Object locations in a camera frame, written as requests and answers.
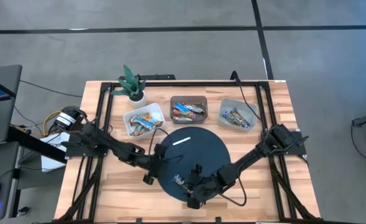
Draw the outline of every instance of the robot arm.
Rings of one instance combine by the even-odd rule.
[[[165,146],[156,144],[154,154],[145,155],[145,149],[142,147],[133,143],[118,141],[97,128],[93,122],[88,121],[86,113],[75,106],[64,108],[56,118],[55,126],[61,131],[79,136],[81,139],[80,145],[91,149],[104,146],[110,149],[120,161],[133,167],[138,166],[148,170],[149,173],[143,178],[146,184],[152,185],[154,178],[163,169]]]
[[[306,139],[307,137],[294,138],[284,125],[279,124],[270,129],[263,141],[244,157],[233,164],[223,166],[210,177],[202,177],[201,166],[197,164],[185,182],[185,187],[188,189],[187,206],[199,209],[211,196],[223,194],[234,186],[240,173],[261,158],[285,151],[293,145],[300,146]]]

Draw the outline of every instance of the gray floor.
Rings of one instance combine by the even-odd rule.
[[[264,26],[366,25],[362,0],[258,4]],[[244,0],[0,0],[0,29],[254,24]],[[287,80],[299,127],[310,136],[306,147],[321,215],[366,223],[366,160],[350,140],[351,120],[366,114],[366,30],[267,31],[265,38],[274,77]],[[0,66],[15,63],[24,67],[23,80],[77,95],[86,80],[116,79],[123,64],[135,73],[179,79],[228,78],[233,69],[244,79],[266,77],[256,31],[0,35]],[[79,104],[22,83],[16,106],[41,122]],[[29,125],[18,114],[12,121]],[[355,129],[354,138],[366,154],[366,126]],[[21,204],[32,212],[13,222],[50,221],[59,190],[55,183],[23,192]]]

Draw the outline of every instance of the wooden table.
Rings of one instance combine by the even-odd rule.
[[[283,123],[290,129],[297,129],[286,82],[269,81],[269,84],[278,123]],[[100,81],[86,83],[81,109],[87,112],[89,119],[94,118],[100,86]],[[243,86],[242,88],[248,103],[257,104],[255,88],[251,86]],[[206,96],[208,99],[208,118],[204,124],[193,126],[201,126],[216,133],[226,144],[232,162],[238,160],[238,158],[252,150],[260,142],[262,125],[259,120],[254,129],[248,133],[226,129],[217,124],[217,114],[223,98],[243,100],[241,92],[236,86],[147,87],[145,94],[148,98],[148,104],[158,103],[160,105],[166,119],[164,128],[169,133],[187,126],[172,123],[168,114],[170,98],[178,95]],[[266,107],[267,120],[270,122],[267,101],[263,91],[262,96]],[[104,117],[106,101],[103,105],[102,117]],[[133,109],[128,104],[126,96],[114,97],[110,119],[110,125],[113,126],[111,135],[120,141],[133,142],[144,149],[148,149],[149,139],[134,141],[129,137],[125,129],[122,118],[123,114]],[[160,142],[164,137],[164,135],[159,135],[155,137],[154,142]],[[292,190],[303,205],[313,215],[318,217],[318,206],[307,165],[297,156],[285,157]],[[55,218],[63,215],[71,205],[80,160],[81,158],[70,159],[66,165]],[[157,181],[153,185],[143,183],[142,178],[144,174],[146,174],[145,170],[128,166],[118,161],[117,157],[113,156],[112,153],[109,153],[104,159],[94,222],[135,222],[136,218],[143,218],[143,222],[214,222],[215,217],[221,217],[224,222],[278,220],[268,159],[261,159],[249,169],[243,171],[241,179],[248,196],[248,202],[244,207],[238,207],[220,196],[216,196],[214,199],[209,200],[201,209],[193,210],[187,208],[186,203],[166,194]],[[243,194],[239,184],[233,186],[225,195],[239,202],[243,201]],[[281,196],[285,216],[288,217],[289,211],[286,195],[282,189]],[[88,216],[89,203],[90,200],[86,200],[83,217]]]

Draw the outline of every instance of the snack in gripper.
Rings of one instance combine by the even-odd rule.
[[[198,105],[192,105],[189,103],[184,103],[184,107],[188,108],[190,111],[194,111],[195,113],[202,113],[203,109],[200,108]]]
[[[235,118],[237,118],[237,120],[242,124],[243,128],[250,127],[249,122],[247,122],[247,120],[245,120],[245,118],[238,113],[237,108],[232,109],[230,111],[230,114],[232,114]]]
[[[144,128],[142,125],[137,125],[132,133],[133,136],[140,136],[144,133]]]
[[[178,109],[181,112],[191,112],[188,108],[186,108],[181,103],[176,103],[175,108]]]
[[[134,115],[132,119],[130,119],[130,124],[133,125],[134,123],[138,123],[142,125],[144,128],[147,128],[149,130],[153,130],[154,128],[156,128],[156,126],[153,125],[152,123],[149,123],[148,121],[138,118],[136,115]]]
[[[234,115],[230,114],[230,112],[224,111],[221,115],[231,124],[241,127],[241,123],[234,117]]]
[[[180,117],[180,118],[191,118],[191,119],[195,118],[194,112],[192,112],[190,110],[188,110],[187,112],[181,112],[180,110],[174,108],[172,113],[173,113],[173,116]]]
[[[173,116],[173,119],[175,119],[176,121],[192,121],[191,118],[179,117],[179,116]]]
[[[140,118],[142,118],[144,121],[147,121],[147,122],[155,125],[156,127],[161,126],[163,124],[163,121],[153,119],[152,115],[150,113],[146,113],[144,116],[141,116]]]

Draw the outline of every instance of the white pot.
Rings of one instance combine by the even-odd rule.
[[[134,108],[141,108],[141,107],[145,106],[147,104],[147,97],[145,95],[145,91],[143,91],[143,98],[141,98],[141,100],[139,100],[139,101],[133,101],[133,100],[131,100],[129,98],[129,103]]]

